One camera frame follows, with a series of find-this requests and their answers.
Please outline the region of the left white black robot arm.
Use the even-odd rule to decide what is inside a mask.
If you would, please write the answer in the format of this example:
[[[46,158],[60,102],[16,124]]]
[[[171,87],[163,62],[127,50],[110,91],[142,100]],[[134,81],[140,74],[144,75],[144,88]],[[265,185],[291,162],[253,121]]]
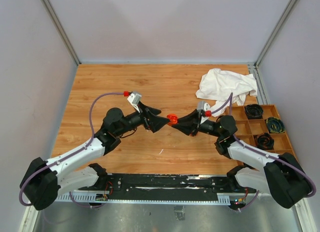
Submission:
[[[20,183],[19,202],[33,206],[40,211],[51,205],[62,190],[60,182],[74,170],[87,162],[113,151],[120,143],[120,137],[143,126],[153,133],[169,123],[160,116],[161,111],[139,102],[136,111],[124,116],[121,109],[108,110],[101,128],[93,132],[89,140],[76,148],[51,159],[33,159]]]

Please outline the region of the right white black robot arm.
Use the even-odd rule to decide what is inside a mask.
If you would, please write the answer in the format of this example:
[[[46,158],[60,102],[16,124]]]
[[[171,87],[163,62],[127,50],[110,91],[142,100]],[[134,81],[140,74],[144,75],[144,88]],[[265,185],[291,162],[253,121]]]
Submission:
[[[290,153],[269,153],[239,140],[236,121],[231,115],[211,121],[210,111],[195,110],[191,114],[170,119],[169,124],[188,136],[205,133],[217,138],[216,150],[220,155],[241,161],[228,172],[226,185],[232,192],[252,188],[267,193],[283,208],[289,209],[303,198],[312,197],[317,189]]]

